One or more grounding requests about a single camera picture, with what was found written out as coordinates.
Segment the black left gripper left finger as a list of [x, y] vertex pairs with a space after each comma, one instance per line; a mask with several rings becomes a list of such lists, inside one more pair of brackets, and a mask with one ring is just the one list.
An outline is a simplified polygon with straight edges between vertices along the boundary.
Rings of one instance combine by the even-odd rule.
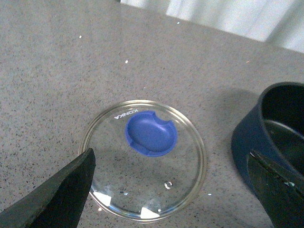
[[95, 154], [89, 148], [0, 214], [2, 228], [76, 228], [90, 192]]

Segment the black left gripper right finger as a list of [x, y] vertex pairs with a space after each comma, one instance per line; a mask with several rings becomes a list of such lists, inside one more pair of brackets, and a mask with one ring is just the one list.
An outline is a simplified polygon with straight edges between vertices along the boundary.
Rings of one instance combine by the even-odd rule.
[[248, 173], [253, 190], [275, 228], [304, 226], [304, 178], [251, 151]]

